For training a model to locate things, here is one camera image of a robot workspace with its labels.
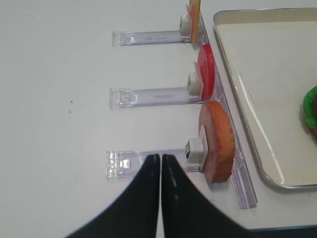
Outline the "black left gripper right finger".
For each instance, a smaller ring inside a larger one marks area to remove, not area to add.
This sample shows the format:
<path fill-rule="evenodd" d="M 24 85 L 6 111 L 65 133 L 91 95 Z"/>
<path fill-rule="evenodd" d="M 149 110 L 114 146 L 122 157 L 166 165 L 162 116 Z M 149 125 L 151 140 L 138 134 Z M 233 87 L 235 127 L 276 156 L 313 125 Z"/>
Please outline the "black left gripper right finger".
<path fill-rule="evenodd" d="M 173 155 L 162 156 L 161 209 L 166 238 L 254 238 L 212 205 Z"/>

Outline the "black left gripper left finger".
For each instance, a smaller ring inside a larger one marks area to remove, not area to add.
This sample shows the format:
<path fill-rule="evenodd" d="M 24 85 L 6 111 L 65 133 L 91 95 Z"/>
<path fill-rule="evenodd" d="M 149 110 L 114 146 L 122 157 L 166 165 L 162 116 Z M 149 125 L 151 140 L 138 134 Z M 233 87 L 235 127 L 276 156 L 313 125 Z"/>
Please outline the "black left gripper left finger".
<path fill-rule="evenodd" d="M 146 157 L 122 194 L 69 238 L 155 238 L 159 213 L 159 155 Z"/>

